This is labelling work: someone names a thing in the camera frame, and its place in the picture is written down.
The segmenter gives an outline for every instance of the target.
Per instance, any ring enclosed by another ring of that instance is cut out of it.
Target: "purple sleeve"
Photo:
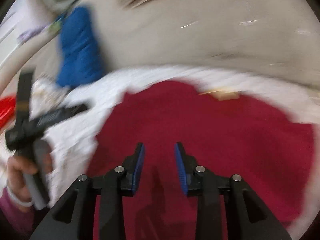
[[[30,236],[33,229],[34,209],[31,212],[23,213],[13,205],[9,198],[7,189],[3,190],[3,195],[0,198],[0,209],[7,221],[12,226],[13,230],[22,236]]]

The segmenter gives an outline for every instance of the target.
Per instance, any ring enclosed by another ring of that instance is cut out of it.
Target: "white wristband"
[[[7,186],[7,192],[9,195],[9,198],[15,202],[16,204],[19,204],[20,206],[23,207],[32,207],[33,206],[33,202],[22,202],[20,199],[17,198],[17,196],[11,191],[11,189]]]

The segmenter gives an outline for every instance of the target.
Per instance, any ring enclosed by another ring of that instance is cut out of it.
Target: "silver screw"
[[[120,173],[122,171],[124,171],[124,167],[122,167],[122,166],[115,167],[115,172]]]
[[[242,178],[241,178],[241,176],[239,174],[235,174],[235,175],[232,176],[232,179],[234,181],[241,181]]]
[[[78,180],[79,180],[79,181],[85,181],[85,180],[87,180],[87,178],[88,178],[87,175],[82,174],[82,175],[80,175],[80,176],[78,177]]]
[[[196,171],[204,172],[205,171],[205,167],[204,166],[196,166]]]

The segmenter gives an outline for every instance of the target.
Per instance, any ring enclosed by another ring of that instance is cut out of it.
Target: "white sheet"
[[[94,136],[100,131],[112,108],[121,102],[122,94],[127,89],[139,92],[167,79],[179,79],[191,83],[199,91],[227,86],[283,109],[295,122],[320,124],[320,106],[310,97],[308,90],[276,78],[225,69],[178,65],[121,69],[91,85],[79,87],[69,93],[64,104],[71,106],[90,101],[92,108],[47,130],[45,137],[54,146],[52,154],[55,171],[51,175],[50,182],[51,205],[77,176],[85,172],[96,147]],[[0,153],[0,157],[4,160],[10,155],[4,145],[3,134],[0,137]],[[305,190],[303,213],[288,229],[293,240],[302,236],[320,209],[320,183],[316,179],[319,174],[320,154],[317,151],[309,184]]]

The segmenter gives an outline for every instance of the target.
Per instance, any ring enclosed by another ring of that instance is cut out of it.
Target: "beige curved edge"
[[[0,65],[0,95],[23,65],[57,34],[50,31],[40,33],[7,57]]]

